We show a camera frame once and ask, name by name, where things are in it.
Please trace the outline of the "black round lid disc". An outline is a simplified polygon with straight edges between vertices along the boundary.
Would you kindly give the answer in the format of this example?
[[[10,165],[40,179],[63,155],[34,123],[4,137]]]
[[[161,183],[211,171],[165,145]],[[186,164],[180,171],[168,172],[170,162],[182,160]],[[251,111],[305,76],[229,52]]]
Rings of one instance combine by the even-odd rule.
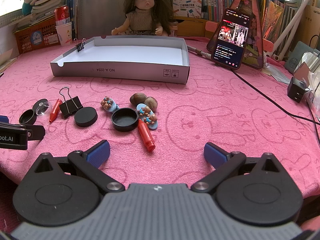
[[[74,115],[74,121],[79,127],[91,126],[96,122],[97,118],[97,111],[93,107],[83,107]]]

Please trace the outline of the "black smartphone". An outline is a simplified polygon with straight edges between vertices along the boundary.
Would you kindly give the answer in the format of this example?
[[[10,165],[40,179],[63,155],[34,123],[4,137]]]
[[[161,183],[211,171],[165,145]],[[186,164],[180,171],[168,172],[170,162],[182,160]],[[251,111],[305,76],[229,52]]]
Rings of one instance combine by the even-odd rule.
[[[250,16],[227,8],[217,29],[213,45],[212,60],[220,66],[238,69],[247,43]]]

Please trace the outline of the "small black binder clip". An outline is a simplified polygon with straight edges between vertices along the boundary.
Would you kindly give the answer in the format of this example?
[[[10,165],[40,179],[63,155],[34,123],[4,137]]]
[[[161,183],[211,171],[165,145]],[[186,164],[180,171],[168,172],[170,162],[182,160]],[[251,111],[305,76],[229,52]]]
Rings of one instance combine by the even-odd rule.
[[[84,49],[85,42],[86,42],[85,38],[83,38],[81,40],[78,40],[77,38],[75,38],[73,41],[74,41],[75,47],[77,49],[77,52],[80,52],[81,50]]]

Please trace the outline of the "brown chestnut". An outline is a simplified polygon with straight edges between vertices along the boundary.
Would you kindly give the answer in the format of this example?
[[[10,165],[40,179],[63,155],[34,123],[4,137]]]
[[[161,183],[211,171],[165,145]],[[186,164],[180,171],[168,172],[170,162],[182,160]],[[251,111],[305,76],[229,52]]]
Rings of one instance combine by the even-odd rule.
[[[144,93],[135,93],[130,97],[130,102],[132,105],[137,106],[140,103],[144,103],[147,96]]]
[[[158,107],[158,102],[155,98],[148,96],[145,100],[144,100],[144,104],[149,106],[149,108],[153,111],[153,113],[156,113],[157,111],[157,107]]]

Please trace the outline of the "pink triangular phone stand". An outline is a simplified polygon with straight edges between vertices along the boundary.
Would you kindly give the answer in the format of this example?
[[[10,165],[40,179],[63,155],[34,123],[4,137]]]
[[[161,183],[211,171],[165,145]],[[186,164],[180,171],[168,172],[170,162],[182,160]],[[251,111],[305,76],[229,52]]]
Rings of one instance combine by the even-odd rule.
[[[251,18],[249,31],[247,35],[247,43],[245,46],[245,51],[244,51],[241,65],[245,64],[247,66],[250,66],[256,69],[263,68],[265,64],[264,48],[263,48],[264,40],[262,35],[258,0],[233,0],[229,8],[235,9],[239,12],[246,13]],[[214,35],[212,36],[212,38],[207,44],[207,49],[211,52],[211,54],[213,51],[213,45],[215,43],[215,39],[217,38],[217,29],[216,31],[214,31]]]

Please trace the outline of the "black power adapter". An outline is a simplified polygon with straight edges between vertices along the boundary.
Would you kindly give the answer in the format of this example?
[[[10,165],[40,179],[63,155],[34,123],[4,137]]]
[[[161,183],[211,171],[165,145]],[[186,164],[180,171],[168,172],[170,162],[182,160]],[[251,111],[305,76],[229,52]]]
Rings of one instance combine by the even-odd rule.
[[[287,96],[293,101],[300,103],[305,94],[305,84],[294,76],[291,77],[290,83],[287,87]]]

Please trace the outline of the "long red crayon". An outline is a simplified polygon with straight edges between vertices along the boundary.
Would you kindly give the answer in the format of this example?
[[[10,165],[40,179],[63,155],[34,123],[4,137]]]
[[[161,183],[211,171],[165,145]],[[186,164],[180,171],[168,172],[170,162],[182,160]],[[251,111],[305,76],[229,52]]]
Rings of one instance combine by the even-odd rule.
[[[144,123],[141,119],[138,120],[138,131],[147,151],[152,152],[155,149],[156,145],[147,124]]]

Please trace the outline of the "clear suction cup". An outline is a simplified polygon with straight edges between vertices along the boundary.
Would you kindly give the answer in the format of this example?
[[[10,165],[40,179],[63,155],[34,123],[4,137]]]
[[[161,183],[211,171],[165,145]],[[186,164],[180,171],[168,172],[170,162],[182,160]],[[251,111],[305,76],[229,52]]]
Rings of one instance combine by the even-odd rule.
[[[52,104],[47,99],[40,99],[32,107],[37,116],[50,115]]]

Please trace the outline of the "blue bear hair clip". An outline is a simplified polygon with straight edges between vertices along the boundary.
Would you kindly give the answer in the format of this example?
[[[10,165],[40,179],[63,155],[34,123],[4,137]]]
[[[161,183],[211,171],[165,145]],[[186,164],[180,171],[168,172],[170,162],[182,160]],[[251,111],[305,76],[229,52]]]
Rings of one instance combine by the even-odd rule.
[[[113,101],[113,99],[108,96],[104,97],[100,104],[104,110],[110,113],[114,113],[115,111],[120,109],[120,107]]]

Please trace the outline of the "short red crayon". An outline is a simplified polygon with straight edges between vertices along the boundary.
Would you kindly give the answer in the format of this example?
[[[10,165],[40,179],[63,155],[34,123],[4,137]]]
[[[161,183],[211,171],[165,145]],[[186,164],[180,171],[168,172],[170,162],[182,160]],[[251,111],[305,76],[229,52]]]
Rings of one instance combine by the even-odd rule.
[[[57,119],[57,116],[60,112],[60,105],[62,104],[61,99],[57,99],[56,103],[52,107],[51,113],[49,115],[49,122],[52,123]]]

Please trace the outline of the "large black binder clip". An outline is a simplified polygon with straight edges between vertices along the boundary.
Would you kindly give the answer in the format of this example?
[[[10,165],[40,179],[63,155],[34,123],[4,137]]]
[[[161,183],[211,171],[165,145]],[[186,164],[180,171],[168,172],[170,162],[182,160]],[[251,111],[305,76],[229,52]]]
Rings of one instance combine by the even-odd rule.
[[[66,100],[65,93],[63,92],[64,89],[67,90],[67,95],[69,96],[68,100]],[[69,87],[62,87],[59,94],[63,97],[63,103],[60,105],[60,111],[65,119],[75,114],[83,107],[78,96],[70,96]]]

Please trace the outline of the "red soda can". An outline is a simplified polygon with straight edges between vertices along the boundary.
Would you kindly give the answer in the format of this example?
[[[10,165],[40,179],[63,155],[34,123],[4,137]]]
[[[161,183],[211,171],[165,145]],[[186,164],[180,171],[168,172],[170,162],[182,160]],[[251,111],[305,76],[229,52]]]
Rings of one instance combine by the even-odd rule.
[[[64,25],[71,21],[69,7],[67,5],[56,8],[54,15],[56,26]]]

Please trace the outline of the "small black cap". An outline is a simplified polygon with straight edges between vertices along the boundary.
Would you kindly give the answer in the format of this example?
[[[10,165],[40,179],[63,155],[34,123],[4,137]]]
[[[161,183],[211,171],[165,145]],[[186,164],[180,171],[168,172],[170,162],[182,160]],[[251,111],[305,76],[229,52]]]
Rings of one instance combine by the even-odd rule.
[[[22,125],[33,125],[37,119],[37,115],[33,109],[24,111],[19,117],[19,123]]]

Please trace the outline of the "large black cap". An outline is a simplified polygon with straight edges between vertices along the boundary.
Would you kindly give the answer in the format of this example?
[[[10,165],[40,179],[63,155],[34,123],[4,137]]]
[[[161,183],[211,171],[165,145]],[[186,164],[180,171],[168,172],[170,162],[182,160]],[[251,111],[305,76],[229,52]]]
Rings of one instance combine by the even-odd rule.
[[[129,132],[138,126],[140,120],[136,110],[131,108],[120,108],[111,116],[113,127],[120,132]]]

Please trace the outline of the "grey plastic storage bin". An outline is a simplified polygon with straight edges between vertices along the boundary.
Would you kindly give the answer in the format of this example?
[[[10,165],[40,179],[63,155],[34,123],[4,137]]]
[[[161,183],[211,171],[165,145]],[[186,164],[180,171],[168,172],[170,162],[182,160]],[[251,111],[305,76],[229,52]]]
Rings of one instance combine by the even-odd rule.
[[[79,0],[78,39],[109,36],[123,24],[125,0]]]

